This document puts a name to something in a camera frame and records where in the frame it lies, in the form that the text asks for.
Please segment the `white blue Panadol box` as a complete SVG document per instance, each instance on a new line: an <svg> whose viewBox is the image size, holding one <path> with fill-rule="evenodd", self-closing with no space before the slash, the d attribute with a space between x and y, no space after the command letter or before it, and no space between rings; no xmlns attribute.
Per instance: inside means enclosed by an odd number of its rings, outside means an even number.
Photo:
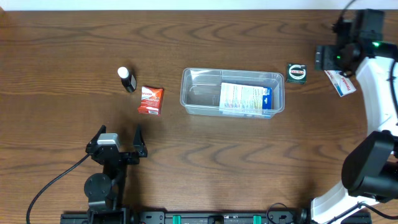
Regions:
<svg viewBox="0 0 398 224"><path fill-rule="evenodd" d="M356 91L356 88L354 87L350 79L341 75L342 71L325 70L325 73L340 97L349 95Z"/></svg>

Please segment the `white blue medicine box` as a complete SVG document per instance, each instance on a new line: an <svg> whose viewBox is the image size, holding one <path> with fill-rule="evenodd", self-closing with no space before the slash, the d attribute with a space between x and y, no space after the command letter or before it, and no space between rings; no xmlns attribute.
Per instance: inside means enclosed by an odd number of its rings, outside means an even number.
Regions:
<svg viewBox="0 0 398 224"><path fill-rule="evenodd" d="M272 88L222 83L219 110L225 114L266 115L272 109Z"/></svg>

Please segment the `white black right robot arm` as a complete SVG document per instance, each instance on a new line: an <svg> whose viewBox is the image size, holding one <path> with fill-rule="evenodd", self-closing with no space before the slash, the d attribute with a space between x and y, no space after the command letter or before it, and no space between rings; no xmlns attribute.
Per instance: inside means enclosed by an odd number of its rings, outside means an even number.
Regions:
<svg viewBox="0 0 398 224"><path fill-rule="evenodd" d="M383 41L384 11L362 9L352 21L339 16L336 44L319 45L317 70L355 77L363 93L368 135L345 159L341 180L314 198L299 223L370 223L362 208L397 199L397 46Z"/></svg>

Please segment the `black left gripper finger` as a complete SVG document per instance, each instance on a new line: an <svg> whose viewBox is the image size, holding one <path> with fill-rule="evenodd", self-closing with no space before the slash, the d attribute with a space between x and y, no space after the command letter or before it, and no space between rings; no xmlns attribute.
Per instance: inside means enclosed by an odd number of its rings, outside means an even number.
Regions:
<svg viewBox="0 0 398 224"><path fill-rule="evenodd" d="M134 135L133 146L139 157L147 157L147 147L142 136L141 126L138 125Z"/></svg>
<svg viewBox="0 0 398 224"><path fill-rule="evenodd" d="M98 139L100 138L100 135L106 132L106 126L102 125L98 132L94 135L94 137L89 141L89 143L86 145L86 153L95 153L98 148Z"/></svg>

